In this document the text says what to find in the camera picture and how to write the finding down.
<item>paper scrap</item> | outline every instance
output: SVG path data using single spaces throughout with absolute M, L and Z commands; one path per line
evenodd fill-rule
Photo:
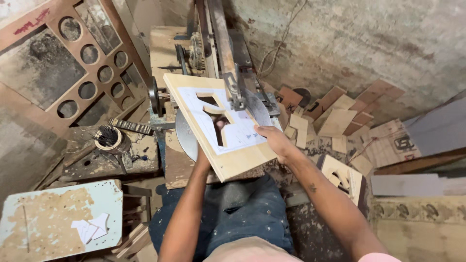
M 86 220 L 79 220 L 71 222 L 71 228 L 77 228 L 79 238 L 84 244 L 89 243 L 92 236 L 97 231 L 98 227 L 89 224 Z
M 102 213 L 98 218 L 89 220 L 89 223 L 98 227 L 96 233 L 92 236 L 92 240 L 97 239 L 101 236 L 104 236 L 108 233 L 107 232 L 107 218 L 108 217 L 109 217 L 109 214 Z

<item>hand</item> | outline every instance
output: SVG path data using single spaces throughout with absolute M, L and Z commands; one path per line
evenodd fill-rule
M 288 165 L 294 156 L 302 154 L 278 128 L 274 126 L 255 125 L 254 130 L 256 130 L 259 135 L 267 138 L 268 144 L 275 154 L 278 155 L 278 162 L 281 164 Z

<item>red marking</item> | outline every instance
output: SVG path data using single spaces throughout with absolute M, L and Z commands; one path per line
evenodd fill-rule
M 35 19 L 36 23 L 33 24 L 31 21 L 24 24 L 24 26 L 18 28 L 13 34 L 20 34 L 29 30 L 29 28 L 39 25 L 45 18 L 47 14 L 50 13 L 50 8 L 44 9 L 41 14 Z

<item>fingers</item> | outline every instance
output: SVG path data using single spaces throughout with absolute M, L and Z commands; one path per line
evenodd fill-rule
M 275 129 L 277 128 L 274 126 L 254 125 L 254 130 L 256 130 L 256 132 L 263 137 L 268 137 L 273 131 L 275 131 Z

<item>circular hole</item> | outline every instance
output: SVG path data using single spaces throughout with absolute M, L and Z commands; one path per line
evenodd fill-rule
M 108 83 L 113 78 L 113 70 L 109 66 L 102 66 L 97 71 L 97 76 L 102 83 Z
M 71 16 L 65 16 L 58 22 L 58 30 L 65 40 L 76 41 L 81 35 L 81 26 L 78 21 Z
M 84 45 L 81 49 L 81 59 L 84 63 L 91 65 L 99 58 L 99 51 L 93 44 Z
M 123 107 L 123 110 L 125 110 L 128 107 L 130 107 L 133 103 L 134 99 L 132 97 L 125 97 L 121 106 Z
M 123 92 L 124 86 L 120 82 L 113 84 L 112 88 L 110 89 L 110 93 L 114 98 L 121 97 L 123 95 Z
M 78 95 L 82 99 L 91 99 L 96 93 L 96 86 L 92 82 L 84 82 L 78 88 Z
M 71 118 L 78 111 L 78 104 L 73 100 L 63 101 L 58 105 L 57 114 L 61 118 Z
M 115 62 L 115 65 L 118 67 L 118 68 L 122 68 L 126 65 L 126 61 L 128 60 L 128 56 L 126 55 L 125 52 L 123 51 L 118 51 L 116 54 L 115 54 L 115 58 L 113 59 L 113 61 Z

